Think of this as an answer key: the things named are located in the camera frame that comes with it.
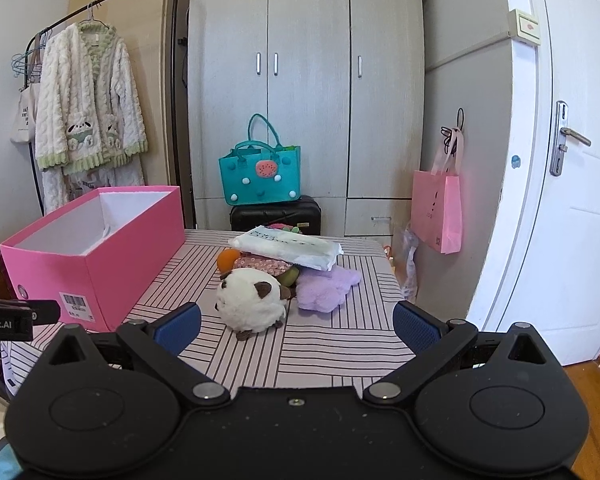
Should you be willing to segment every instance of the orange fruit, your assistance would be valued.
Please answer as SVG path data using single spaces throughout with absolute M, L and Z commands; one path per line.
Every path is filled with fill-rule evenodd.
M 225 249 L 216 258 L 216 266 L 220 274 L 229 272 L 234 268 L 235 261 L 240 258 L 240 251 L 238 249 Z

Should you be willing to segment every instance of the open pink shoebox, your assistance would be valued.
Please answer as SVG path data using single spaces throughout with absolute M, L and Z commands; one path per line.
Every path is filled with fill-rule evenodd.
M 60 321 L 115 330 L 184 243 L 180 189 L 95 189 L 0 245 L 23 300 L 56 300 Z

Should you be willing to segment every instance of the clear plastic bag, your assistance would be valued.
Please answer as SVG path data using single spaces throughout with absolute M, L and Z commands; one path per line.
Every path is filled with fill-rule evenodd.
M 232 238 L 229 245 L 239 251 L 316 270 L 331 270 L 338 255 L 344 254 L 339 243 L 263 226 Z
M 392 238 L 392 255 L 394 257 L 395 277 L 400 283 L 404 299 L 414 303 L 418 294 L 418 278 L 413 255 L 420 240 L 409 230 L 396 229 Z

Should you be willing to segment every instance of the striped tablecloth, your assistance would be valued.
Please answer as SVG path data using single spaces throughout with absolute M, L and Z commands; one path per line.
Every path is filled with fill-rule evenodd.
M 187 301 L 202 311 L 200 335 L 180 358 L 235 394 L 245 386 L 355 386 L 358 392 L 394 370 L 413 353 L 393 330 L 392 311 L 402 299 L 382 247 L 360 238 L 332 238 L 344 250 L 343 267 L 360 270 L 363 279 L 346 304 L 330 314 L 299 310 L 291 300 L 288 319 L 245 342 L 217 316 L 216 256 L 235 234 L 188 230 L 184 245 L 142 295 L 128 319 L 147 321 Z M 36 327 L 30 343 L 2 344 L 2 364 L 12 393 L 56 334 L 61 324 Z

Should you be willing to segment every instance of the package of wipes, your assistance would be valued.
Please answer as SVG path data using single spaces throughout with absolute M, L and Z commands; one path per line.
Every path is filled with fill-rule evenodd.
M 234 249 L 316 270 L 331 270 L 339 254 L 337 242 L 259 226 L 229 240 Z

